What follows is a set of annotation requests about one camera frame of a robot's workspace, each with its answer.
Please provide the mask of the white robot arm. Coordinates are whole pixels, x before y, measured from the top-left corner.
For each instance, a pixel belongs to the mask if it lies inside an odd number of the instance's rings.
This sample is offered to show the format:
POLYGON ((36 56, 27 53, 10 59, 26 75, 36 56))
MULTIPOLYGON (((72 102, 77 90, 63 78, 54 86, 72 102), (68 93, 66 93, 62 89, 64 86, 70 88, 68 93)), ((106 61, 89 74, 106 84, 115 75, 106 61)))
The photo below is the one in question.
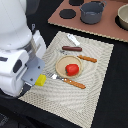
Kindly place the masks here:
POLYGON ((27 26, 27 15, 36 12, 40 0, 0 0, 0 94, 1 98, 23 96, 41 74, 46 44, 27 26))

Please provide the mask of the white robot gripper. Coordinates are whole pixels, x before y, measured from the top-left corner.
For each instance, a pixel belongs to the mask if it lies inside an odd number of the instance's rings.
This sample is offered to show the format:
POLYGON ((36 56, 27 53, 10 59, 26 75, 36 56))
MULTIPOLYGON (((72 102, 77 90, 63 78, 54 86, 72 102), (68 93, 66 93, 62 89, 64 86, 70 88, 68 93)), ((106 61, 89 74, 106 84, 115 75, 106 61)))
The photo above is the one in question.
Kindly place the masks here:
POLYGON ((45 67, 46 44, 38 30, 23 49, 0 51, 0 89, 9 96, 23 96, 35 85, 45 67))

